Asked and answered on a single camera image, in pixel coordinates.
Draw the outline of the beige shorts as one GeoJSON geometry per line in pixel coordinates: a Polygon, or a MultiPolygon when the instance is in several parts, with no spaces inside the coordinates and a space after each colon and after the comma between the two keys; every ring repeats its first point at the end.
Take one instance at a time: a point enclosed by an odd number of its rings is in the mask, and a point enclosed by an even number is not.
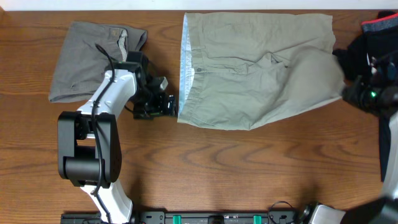
{"type": "Polygon", "coordinates": [[[326,14],[186,13],[179,123],[252,130],[341,97],[326,14]]]}

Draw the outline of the grey shorts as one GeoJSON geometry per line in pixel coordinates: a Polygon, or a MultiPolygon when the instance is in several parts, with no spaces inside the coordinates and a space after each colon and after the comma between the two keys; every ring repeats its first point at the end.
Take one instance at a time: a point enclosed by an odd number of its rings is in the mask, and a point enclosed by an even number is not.
{"type": "Polygon", "coordinates": [[[49,93],[51,103],[88,100],[104,79],[109,66],[100,45],[109,56],[125,61],[127,53],[138,51],[147,40],[147,31],[129,26],[72,22],[55,67],[49,93]]]}

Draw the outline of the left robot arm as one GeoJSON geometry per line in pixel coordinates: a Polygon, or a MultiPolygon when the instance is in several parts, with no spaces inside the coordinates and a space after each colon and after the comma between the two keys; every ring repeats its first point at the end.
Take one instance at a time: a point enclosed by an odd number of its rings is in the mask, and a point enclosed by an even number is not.
{"type": "Polygon", "coordinates": [[[126,61],[110,57],[104,80],[76,111],[58,117],[58,172],[86,192],[98,213],[63,214],[61,223],[136,223],[133,202],[119,181],[122,152],[117,119],[126,104],[134,119],[177,115],[175,97],[166,92],[165,77],[149,72],[143,52],[129,52],[126,61]]]}

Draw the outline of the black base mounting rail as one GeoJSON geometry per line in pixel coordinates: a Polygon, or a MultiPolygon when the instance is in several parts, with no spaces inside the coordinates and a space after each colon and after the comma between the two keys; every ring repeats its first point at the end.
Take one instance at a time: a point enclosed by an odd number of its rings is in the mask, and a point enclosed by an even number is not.
{"type": "Polygon", "coordinates": [[[60,217],[61,224],[82,223],[130,223],[130,224],[268,224],[268,223],[308,223],[310,210],[303,212],[277,209],[270,212],[252,213],[169,213],[161,211],[122,212],[112,209],[105,213],[64,213],[60,217]]]}

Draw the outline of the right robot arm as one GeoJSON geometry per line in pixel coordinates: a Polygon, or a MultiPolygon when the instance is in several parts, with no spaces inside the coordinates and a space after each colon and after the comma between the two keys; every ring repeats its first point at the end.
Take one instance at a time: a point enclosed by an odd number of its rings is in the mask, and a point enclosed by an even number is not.
{"type": "Polygon", "coordinates": [[[379,118],[381,196],[347,211],[308,205],[297,223],[397,223],[397,51],[368,58],[368,65],[371,74],[358,76],[343,90],[343,99],[379,118]]]}

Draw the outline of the dark garment red trim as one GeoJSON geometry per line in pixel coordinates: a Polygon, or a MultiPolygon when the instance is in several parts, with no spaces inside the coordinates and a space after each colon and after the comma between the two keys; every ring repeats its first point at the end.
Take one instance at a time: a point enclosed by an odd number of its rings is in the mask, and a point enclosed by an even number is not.
{"type": "Polygon", "coordinates": [[[358,76],[374,84],[392,85],[392,114],[375,115],[379,120],[379,158],[384,181],[390,153],[389,122],[397,112],[397,13],[380,11],[377,18],[361,23],[363,33],[347,49],[333,51],[351,85],[358,76]]]}

